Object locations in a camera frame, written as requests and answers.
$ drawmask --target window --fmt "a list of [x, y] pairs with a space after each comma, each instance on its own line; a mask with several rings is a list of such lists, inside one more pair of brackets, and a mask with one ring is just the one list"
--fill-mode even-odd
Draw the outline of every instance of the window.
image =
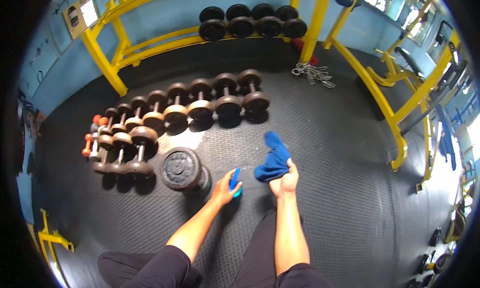
[[435, 62], [438, 62], [442, 52], [450, 41], [450, 36], [452, 35], [453, 28], [446, 21], [440, 23], [437, 35], [435, 39], [431, 42], [430, 47], [427, 50], [428, 56]]

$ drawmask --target yellow metal frame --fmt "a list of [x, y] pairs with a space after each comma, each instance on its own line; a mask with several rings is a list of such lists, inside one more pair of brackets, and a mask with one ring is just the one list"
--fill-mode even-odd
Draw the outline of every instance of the yellow metal frame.
[[73, 245], [73, 243], [67, 241], [67, 239], [65, 239], [62, 235], [60, 235], [60, 233], [56, 230], [53, 231], [50, 234], [49, 233], [49, 225], [47, 223], [47, 212], [44, 209], [40, 209], [40, 211], [42, 212], [42, 217], [43, 217], [43, 230], [38, 232], [38, 239], [39, 239], [39, 242], [40, 242], [40, 248], [42, 249], [42, 253], [43, 253], [43, 256], [45, 258], [45, 261], [47, 262], [48, 267], [51, 269], [51, 266], [49, 264], [49, 261], [50, 261], [49, 256], [48, 256], [48, 253], [47, 253], [47, 249], [45, 248], [45, 242], [48, 244], [48, 248], [50, 250], [50, 254], [52, 256], [52, 259], [55, 262], [55, 264], [57, 265], [57, 269], [58, 269], [58, 271], [59, 271], [59, 273], [60, 273], [60, 275], [63, 279], [63, 282], [65, 283], [65, 285], [67, 285], [67, 288], [68, 288], [67, 280], [65, 279], [65, 276], [63, 275], [63, 272], [60, 269], [60, 264], [57, 260], [57, 256], [55, 255], [55, 251], [53, 249], [52, 243], [59, 243], [59, 244], [63, 245], [63, 247], [66, 250], [70, 250], [71, 252], [75, 252], [74, 245]]

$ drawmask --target blue wall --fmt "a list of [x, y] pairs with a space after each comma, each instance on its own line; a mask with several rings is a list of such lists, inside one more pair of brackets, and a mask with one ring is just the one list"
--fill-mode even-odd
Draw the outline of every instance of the blue wall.
[[[95, 0], [99, 15], [105, 11], [109, 0]], [[99, 68], [85, 48], [81, 38], [72, 41], [61, 12], [68, 6], [63, 0], [52, 0], [44, 13], [44, 22], [32, 40], [32, 51], [45, 38], [49, 43], [42, 47], [42, 54], [30, 67], [24, 64], [19, 77], [19, 85], [32, 103], [45, 115], [49, 115], [63, 101], [81, 87], [101, 76]], [[123, 25], [133, 44], [140, 43], [161, 34], [198, 25], [198, 14], [207, 6], [218, 6], [226, 10], [234, 3], [243, 3], [253, 8], [258, 3], [270, 3], [274, 7], [288, 4], [290, 0], [154, 0], [122, 16]], [[315, 0], [300, 0], [299, 12], [309, 23]], [[330, 0], [327, 14], [318, 39], [324, 40], [336, 20], [341, 6]], [[368, 8], [356, 8], [346, 21], [338, 39], [347, 47], [375, 53], [387, 22]], [[106, 56], [111, 59], [118, 39], [111, 25], [105, 27], [97, 41]], [[32, 54], [25, 57], [28, 61]], [[43, 71], [44, 79], [39, 84], [37, 73]]]

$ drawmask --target small dumbbell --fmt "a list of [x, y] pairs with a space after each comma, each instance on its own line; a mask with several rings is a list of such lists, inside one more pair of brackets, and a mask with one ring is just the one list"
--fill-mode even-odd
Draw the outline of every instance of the small dumbbell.
[[147, 99], [143, 96], [135, 96], [131, 100], [131, 107], [135, 112], [135, 116], [130, 117], [125, 121], [125, 126], [128, 131], [144, 125], [144, 122], [140, 117], [143, 116], [148, 109]]
[[218, 7], [207, 7], [200, 13], [200, 27], [198, 33], [206, 41], [218, 41], [225, 37], [227, 32], [223, 19], [225, 14]]
[[169, 101], [168, 99], [167, 94], [162, 90], [155, 90], [148, 94], [148, 105], [153, 105], [153, 111], [143, 116], [144, 126], [155, 130], [165, 126], [165, 117], [160, 111], [165, 109]]
[[234, 93], [237, 89], [237, 77], [231, 73], [221, 73], [213, 79], [213, 88], [217, 95], [223, 96], [215, 102], [215, 111], [219, 117], [238, 116], [242, 110], [242, 102]]
[[112, 137], [113, 147], [118, 149], [118, 157], [110, 166], [112, 173], [117, 175], [125, 174], [123, 156], [126, 150], [133, 148], [132, 138], [128, 133], [118, 132]]
[[145, 153], [152, 153], [157, 144], [157, 132], [151, 128], [139, 126], [131, 130], [131, 140], [138, 145], [137, 160], [131, 160], [124, 166], [124, 172], [135, 178], [147, 178], [154, 174], [152, 166], [144, 161]]
[[275, 10], [271, 5], [256, 5], [251, 12], [253, 19], [257, 20], [255, 29], [259, 35], [275, 37], [282, 32], [282, 21], [275, 16]]
[[127, 127], [125, 126], [125, 120], [127, 119], [127, 117], [130, 117], [133, 115], [133, 110], [131, 108], [132, 106], [129, 104], [119, 104], [117, 106], [117, 111], [120, 114], [120, 123], [116, 123], [112, 125], [113, 134], [127, 132]]
[[297, 9], [292, 6], [279, 7], [275, 15], [282, 21], [282, 31], [288, 38], [302, 38], [307, 33], [307, 24], [299, 19]]
[[214, 107], [209, 101], [212, 87], [207, 79], [196, 79], [190, 83], [190, 94], [197, 99], [188, 106], [188, 115], [193, 120], [208, 120], [212, 118]]
[[238, 75], [238, 85], [249, 91], [243, 98], [243, 107], [247, 112], [258, 113], [267, 110], [270, 105], [270, 97], [258, 91], [261, 81], [260, 73], [255, 69], [243, 70]]
[[98, 138], [98, 144], [105, 151], [103, 152], [102, 160], [93, 163], [93, 171], [103, 175], [112, 173], [111, 164], [107, 163], [107, 157], [108, 152], [113, 149], [113, 137], [107, 134], [101, 135]]
[[108, 118], [108, 123], [106, 127], [99, 131], [100, 135], [113, 136], [112, 125], [114, 124], [114, 121], [117, 118], [118, 114], [119, 112], [116, 108], [108, 108], [105, 111], [105, 117]]
[[250, 37], [255, 30], [255, 22], [252, 14], [246, 5], [232, 5], [226, 10], [226, 19], [229, 21], [228, 32], [235, 38]]
[[163, 111], [165, 121], [168, 123], [185, 123], [187, 122], [188, 110], [180, 103], [188, 98], [187, 86], [184, 83], [176, 82], [168, 88], [168, 98], [173, 99], [173, 105], [168, 106]]
[[99, 125], [99, 128], [98, 128], [98, 131], [92, 133], [92, 141], [93, 141], [93, 145], [92, 145], [92, 152], [90, 153], [89, 155], [89, 158], [92, 159], [92, 160], [98, 160], [99, 159], [99, 136], [100, 136], [100, 131], [102, 129], [104, 129], [106, 127], [106, 124], [108, 123], [109, 119], [106, 118], [106, 117], [101, 117], [99, 120], [98, 120], [98, 125]]
[[92, 143], [92, 134], [87, 134], [85, 135], [85, 148], [82, 149], [81, 151], [81, 154], [84, 156], [84, 157], [89, 157], [90, 156], [90, 153], [91, 153], [91, 150], [90, 150], [90, 145]]

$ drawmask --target dumbbell rack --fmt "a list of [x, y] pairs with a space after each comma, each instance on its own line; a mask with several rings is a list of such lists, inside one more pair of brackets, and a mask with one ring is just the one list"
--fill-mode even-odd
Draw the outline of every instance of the dumbbell rack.
[[[118, 71], [121, 68], [126, 67], [128, 65], [133, 65], [134, 67], [136, 67], [140, 64], [141, 60], [170, 51], [170, 50], [191, 46], [191, 45], [208, 43], [208, 41], [204, 41], [203, 39], [201, 39], [199, 35], [197, 35], [199, 26], [195, 26], [192, 28], [175, 31], [172, 33], [167, 33], [159, 37], [145, 41], [143, 43], [140, 43], [138, 45], [132, 45], [127, 36], [127, 33], [125, 32], [122, 21], [120, 20], [120, 16], [150, 1], [152, 0], [118, 0], [119, 5], [117, 5], [114, 0], [110, 0], [106, 4], [106, 11], [100, 17], [96, 25], [92, 29], [87, 28], [87, 30], [81, 35], [83, 43], [85, 44], [86, 48], [90, 52], [90, 55], [93, 57], [93, 60], [98, 65], [99, 69], [102, 71], [105, 78], [109, 81], [109, 83], [113, 86], [115, 91], [117, 91], [117, 93], [120, 96], [125, 96], [125, 94], [127, 93], [127, 87], [118, 76]], [[298, 9], [299, 2], [300, 0], [290, 0], [290, 5]], [[307, 34], [303, 37], [303, 41], [305, 45], [303, 47], [303, 51], [300, 56], [300, 61], [303, 63], [309, 62], [313, 54], [315, 45], [317, 43], [317, 37], [318, 37], [318, 34], [320, 33], [322, 22], [323, 22], [325, 13], [327, 11], [328, 2], [329, 0], [316, 1], [315, 9], [313, 10], [313, 14], [312, 14], [312, 19], [311, 19], [310, 25], [308, 26], [309, 30]], [[100, 48], [97, 42], [97, 37], [100, 31], [109, 22], [112, 22], [115, 32], [118, 35], [118, 40], [120, 41], [111, 62], [109, 62], [109, 60], [107, 59], [107, 57], [105, 56], [105, 54], [103, 53], [102, 49]], [[188, 34], [194, 34], [194, 36], [181, 38], [178, 40], [160, 44], [160, 45], [148, 48], [144, 51], [135, 53], [136, 51], [142, 48], [158, 43], [160, 41], [164, 41], [167, 39], [180, 37]], [[249, 38], [261, 38], [261, 36], [255, 33]], [[279, 35], [277, 36], [277, 38], [281, 38], [285, 42], [290, 42], [290, 39], [285, 37], [284, 35]], [[221, 39], [221, 41], [231, 40], [231, 39], [236, 39], [236, 38], [230, 35], [226, 35], [223, 39]]]

